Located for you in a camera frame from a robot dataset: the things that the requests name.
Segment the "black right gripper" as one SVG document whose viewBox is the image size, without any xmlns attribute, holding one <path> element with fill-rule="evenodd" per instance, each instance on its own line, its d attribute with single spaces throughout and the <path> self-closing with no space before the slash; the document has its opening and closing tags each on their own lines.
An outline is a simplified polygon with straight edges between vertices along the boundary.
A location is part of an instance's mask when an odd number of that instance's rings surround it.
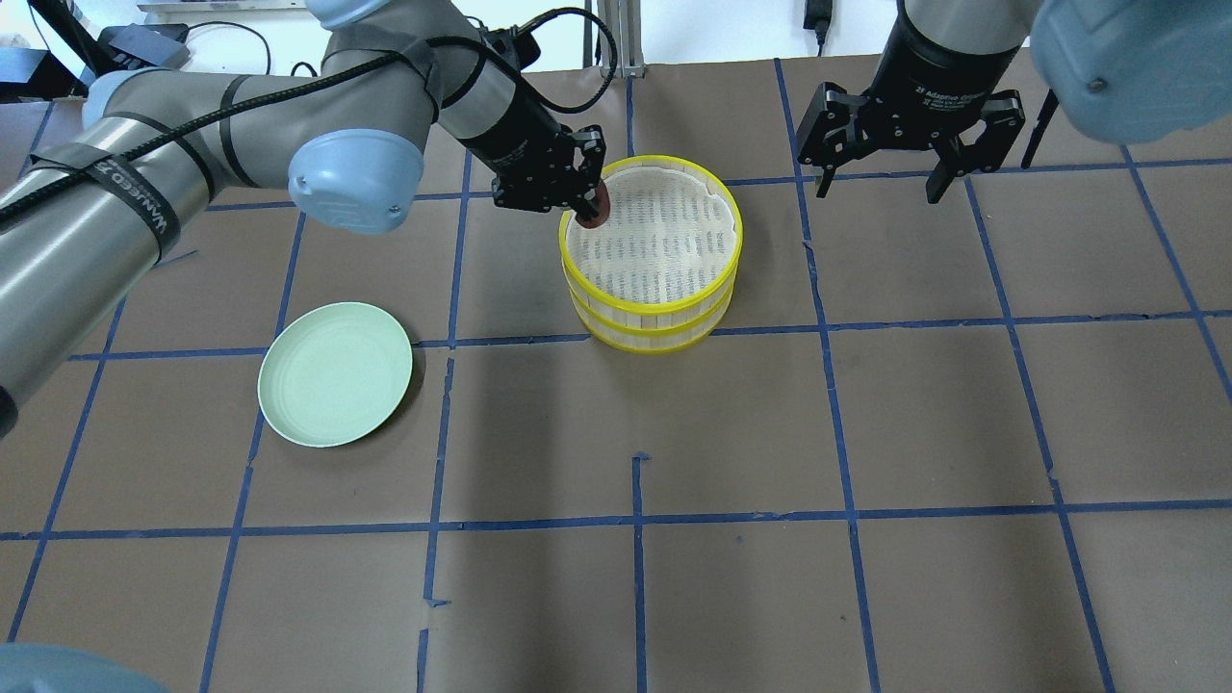
<svg viewBox="0 0 1232 693">
<path fill-rule="evenodd" d="M 880 150 L 938 154 L 929 205 L 970 171 L 998 170 L 1025 122 L 1019 92 L 997 88 L 1016 52 L 960 51 L 898 14 L 870 88 L 821 83 L 796 129 L 797 162 L 814 166 L 814 196 L 827 197 L 839 166 Z"/>
</svg>

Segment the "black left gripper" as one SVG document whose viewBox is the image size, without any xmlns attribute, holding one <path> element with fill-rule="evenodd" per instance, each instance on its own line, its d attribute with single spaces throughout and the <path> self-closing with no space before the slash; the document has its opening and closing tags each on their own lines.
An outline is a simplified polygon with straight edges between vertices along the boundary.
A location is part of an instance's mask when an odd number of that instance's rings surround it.
<svg viewBox="0 0 1232 693">
<path fill-rule="evenodd" d="M 570 129 L 496 59 L 480 58 L 460 88 L 460 141 L 490 171 L 498 207 L 545 215 L 569 208 L 602 222 L 606 141 L 598 125 Z"/>
</svg>

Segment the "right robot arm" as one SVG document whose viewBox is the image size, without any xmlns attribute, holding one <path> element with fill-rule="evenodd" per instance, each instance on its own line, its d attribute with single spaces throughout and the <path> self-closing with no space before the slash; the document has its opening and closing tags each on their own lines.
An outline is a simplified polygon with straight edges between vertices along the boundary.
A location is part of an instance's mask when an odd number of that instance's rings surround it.
<svg viewBox="0 0 1232 693">
<path fill-rule="evenodd" d="M 795 154 L 828 194 L 837 171 L 876 152 L 938 154 L 926 200 L 973 171 L 997 171 L 1025 127 L 1000 80 L 1023 44 L 1047 88 L 1023 154 L 1055 113 L 1092 141 L 1151 143 L 1230 113 L 1227 1 L 899 1 L 869 88 L 824 81 Z"/>
</svg>

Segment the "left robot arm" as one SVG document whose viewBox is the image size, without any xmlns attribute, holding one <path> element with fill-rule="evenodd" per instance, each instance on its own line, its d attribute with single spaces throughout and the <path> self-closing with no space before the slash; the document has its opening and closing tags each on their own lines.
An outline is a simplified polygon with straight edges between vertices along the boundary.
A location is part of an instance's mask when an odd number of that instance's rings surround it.
<svg viewBox="0 0 1232 693">
<path fill-rule="evenodd" d="M 317 78 L 110 73 L 83 132 L 2 194 L 2 432 L 230 186 L 282 190 L 355 233 L 404 224 L 444 128 L 494 174 L 501 208 L 607 219 L 602 128 L 549 101 L 448 1 L 310 1 Z"/>
</svg>

